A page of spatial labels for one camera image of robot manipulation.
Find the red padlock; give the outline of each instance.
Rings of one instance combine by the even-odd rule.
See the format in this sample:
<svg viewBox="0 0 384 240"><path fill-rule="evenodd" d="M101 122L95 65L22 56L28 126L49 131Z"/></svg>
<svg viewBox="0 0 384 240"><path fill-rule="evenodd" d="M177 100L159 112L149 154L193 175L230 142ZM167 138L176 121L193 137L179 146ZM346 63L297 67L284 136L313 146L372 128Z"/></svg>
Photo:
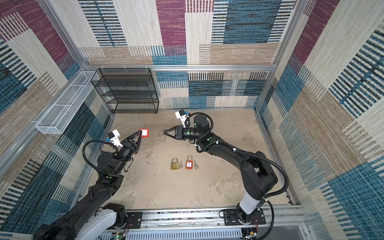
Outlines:
<svg viewBox="0 0 384 240"><path fill-rule="evenodd" d="M192 155L189 155L188 157L187 157L187 164L185 165L185 168L186 169L193 169L193 157L192 157Z"/></svg>

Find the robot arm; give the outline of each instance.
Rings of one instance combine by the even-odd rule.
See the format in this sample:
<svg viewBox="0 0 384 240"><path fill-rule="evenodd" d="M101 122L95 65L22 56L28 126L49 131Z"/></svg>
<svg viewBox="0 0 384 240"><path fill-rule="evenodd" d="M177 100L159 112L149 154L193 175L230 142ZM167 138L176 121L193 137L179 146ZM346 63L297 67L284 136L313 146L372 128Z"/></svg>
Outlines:
<svg viewBox="0 0 384 240"><path fill-rule="evenodd" d="M91 140L85 143L85 147L92 142L103 142ZM80 231L84 231L83 226L89 218L99 209L100 205L112 197L120 188L124 178L121 171L128 161L131 161L132 155L138 152L141 143L141 131L135 132L131 136L125 138L121 144L122 148L117 153L103 152L98 157L98 165L95 167L91 164L83 154L84 159L91 167L95 168L99 174L99 179L96 184L89 187L88 194L80 200L68 213L57 219L51 225L42 225L34 234L34 240L55 239L55 240L73 240L81 239L78 236ZM122 227L126 224L125 207L120 204L108 204L103 207L104 212L109 216L109 219L102 221L104 224L111 223L110 218L114 219L112 224L101 229L104 231L110 226Z"/></svg>
<svg viewBox="0 0 384 240"><path fill-rule="evenodd" d="M181 117L186 115L184 110L180 110L178 113ZM195 115L194 127L189 127L189 118L192 116L192 114L189 114L187 117L180 118L185 120L183 125L164 130L164 134L176 140L188 139L189 141L196 141L197 152L207 152L221 157L240 170L247 193L237 206L237 215L240 222L251 222L255 210L263 205L267 197L280 194L287 189L288 177L285 171L276 163L268 160L262 152L252 153L243 151L212 133L210 130L212 129L213 122L208 115L204 113L194 113L193 115ZM285 184L279 191L267 194L278 182L271 165L282 171Z"/></svg>

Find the padlock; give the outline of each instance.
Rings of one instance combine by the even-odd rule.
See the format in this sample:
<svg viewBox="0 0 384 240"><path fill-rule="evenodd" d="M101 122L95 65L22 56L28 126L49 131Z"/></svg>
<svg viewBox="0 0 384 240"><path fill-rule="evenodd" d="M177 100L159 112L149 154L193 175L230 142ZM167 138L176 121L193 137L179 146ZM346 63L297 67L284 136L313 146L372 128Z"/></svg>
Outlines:
<svg viewBox="0 0 384 240"><path fill-rule="evenodd" d="M186 169L193 169L192 165L193 165L193 157L192 157L192 155L188 155L187 161L185 162L185 168Z"/></svg>
<svg viewBox="0 0 384 240"><path fill-rule="evenodd" d="M179 160L177 158L172 158L172 161L170 163L170 169L171 170L179 169Z"/></svg>

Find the black metal mesh rack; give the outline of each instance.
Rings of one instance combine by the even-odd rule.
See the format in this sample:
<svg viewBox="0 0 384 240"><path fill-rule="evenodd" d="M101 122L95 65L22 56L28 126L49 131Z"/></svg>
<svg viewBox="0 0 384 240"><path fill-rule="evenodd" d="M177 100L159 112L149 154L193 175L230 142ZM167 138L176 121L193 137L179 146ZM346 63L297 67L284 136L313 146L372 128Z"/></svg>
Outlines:
<svg viewBox="0 0 384 240"><path fill-rule="evenodd" d="M99 68L95 74L99 80L91 82L112 113L157 113L159 98L150 69Z"/></svg>

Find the brass padlock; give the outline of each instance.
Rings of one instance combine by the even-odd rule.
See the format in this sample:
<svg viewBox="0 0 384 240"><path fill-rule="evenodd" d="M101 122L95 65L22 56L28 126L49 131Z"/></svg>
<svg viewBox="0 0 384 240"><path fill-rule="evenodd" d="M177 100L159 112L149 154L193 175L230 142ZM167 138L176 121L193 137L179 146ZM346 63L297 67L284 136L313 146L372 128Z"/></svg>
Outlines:
<svg viewBox="0 0 384 240"><path fill-rule="evenodd" d="M177 158L172 158L172 161L170 163L170 169L171 170L176 170L176 169L179 169L179 160Z"/></svg>

